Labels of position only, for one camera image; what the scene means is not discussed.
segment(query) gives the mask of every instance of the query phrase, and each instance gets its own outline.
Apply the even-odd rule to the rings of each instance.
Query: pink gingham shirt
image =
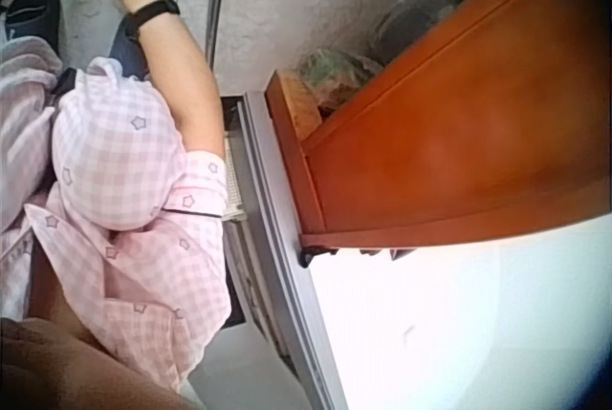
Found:
[[[25,52],[42,61],[15,72],[29,85],[11,90],[12,107],[49,112],[44,101],[55,86],[49,80],[49,73],[56,73],[49,67],[53,52],[32,38],[13,42],[24,47],[14,57]],[[3,64],[11,59],[2,56]],[[45,80],[36,79],[41,71]],[[0,76],[3,101],[4,80]],[[161,96],[148,83],[121,78],[114,60],[97,58],[76,82],[56,112],[58,182],[48,196],[25,202],[10,227],[3,225],[0,310],[14,319],[27,315],[35,235],[67,302],[100,344],[133,370],[178,389],[230,314],[220,219],[226,167],[208,152],[186,153],[165,121],[169,113]],[[96,125],[83,133],[83,143],[74,134],[87,118]],[[26,122],[21,131],[31,125]],[[48,146],[39,145],[30,148],[48,154]],[[108,147],[120,156],[109,156]],[[160,147],[168,147],[162,155]],[[90,168],[98,174],[91,177]],[[9,174],[22,179],[9,185],[23,184],[37,170],[13,170]],[[3,198],[11,194],[5,189]]]

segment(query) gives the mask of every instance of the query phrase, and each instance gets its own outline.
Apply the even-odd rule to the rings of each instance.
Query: star pattern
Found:
[[[73,184],[73,177],[70,174],[70,169],[68,168],[64,168],[61,172],[61,177],[64,180],[64,183],[66,185],[72,185]]]
[[[193,200],[193,197],[191,195],[187,195],[186,197],[183,197],[184,207],[192,207],[194,203],[195,203],[195,200]]]
[[[119,252],[115,248],[110,248],[110,247],[106,248],[106,258],[107,259],[115,260],[118,255],[119,255]]]
[[[45,223],[47,228],[57,228],[57,225],[59,225],[59,221],[54,216],[47,216],[45,218]]]
[[[143,119],[142,117],[134,117],[130,123],[132,123],[132,126],[137,131],[146,128],[146,119]]]

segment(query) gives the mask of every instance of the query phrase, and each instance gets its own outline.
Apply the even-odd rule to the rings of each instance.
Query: black watch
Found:
[[[141,26],[162,13],[180,15],[179,5],[174,0],[158,0],[128,13],[126,18],[125,35],[128,39],[137,41]]]

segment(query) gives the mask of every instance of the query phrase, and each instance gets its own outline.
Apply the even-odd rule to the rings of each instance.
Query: person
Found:
[[[7,405],[189,408],[176,391],[230,313],[214,76],[172,1],[121,2],[128,15],[109,57],[64,74],[59,0],[7,3]]]

